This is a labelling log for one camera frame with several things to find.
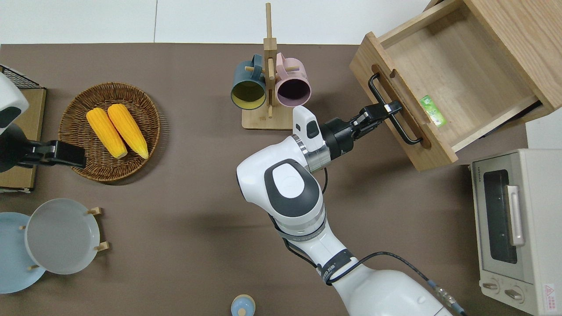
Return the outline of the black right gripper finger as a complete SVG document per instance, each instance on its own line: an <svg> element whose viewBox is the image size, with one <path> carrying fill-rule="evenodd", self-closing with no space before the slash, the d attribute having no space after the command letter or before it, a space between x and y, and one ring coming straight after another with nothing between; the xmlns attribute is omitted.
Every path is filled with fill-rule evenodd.
<svg viewBox="0 0 562 316"><path fill-rule="evenodd" d="M353 120L353 140L358 140L376 129L383 120L364 119L359 122L359 118Z"/></svg>
<svg viewBox="0 0 562 316"><path fill-rule="evenodd" d="M387 119L402 110L399 101L392 101L389 104L377 103L366 106L360 110L360 114L366 119Z"/></svg>

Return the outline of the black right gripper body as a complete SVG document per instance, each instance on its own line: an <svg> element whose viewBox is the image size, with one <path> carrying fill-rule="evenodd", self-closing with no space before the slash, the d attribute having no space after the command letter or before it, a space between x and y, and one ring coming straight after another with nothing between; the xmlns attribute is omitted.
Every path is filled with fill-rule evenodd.
<svg viewBox="0 0 562 316"><path fill-rule="evenodd" d="M349 121L333 118L325 124L321 124L322 138L326 142L332 161L353 149L355 142L355 140L353 140L354 119L359 119L359 122L361 122L365 117L359 114Z"/></svg>

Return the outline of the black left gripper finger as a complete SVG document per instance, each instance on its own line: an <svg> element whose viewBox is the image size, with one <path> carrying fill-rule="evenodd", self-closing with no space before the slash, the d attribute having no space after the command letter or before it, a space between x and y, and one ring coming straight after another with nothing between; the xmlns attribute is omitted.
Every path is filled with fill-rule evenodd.
<svg viewBox="0 0 562 316"><path fill-rule="evenodd" d="M55 162L58 164L77 167L86 167L87 158L84 148L62 141L55 142Z"/></svg>

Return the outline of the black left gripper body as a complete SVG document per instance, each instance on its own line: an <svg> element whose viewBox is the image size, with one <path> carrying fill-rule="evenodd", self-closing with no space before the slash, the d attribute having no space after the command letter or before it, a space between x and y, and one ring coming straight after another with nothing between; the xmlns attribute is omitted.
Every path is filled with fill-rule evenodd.
<svg viewBox="0 0 562 316"><path fill-rule="evenodd" d="M6 172L14 166L32 168L36 165L53 166L51 161L58 140L40 142L28 140L24 132L12 124L0 136L0 172Z"/></svg>

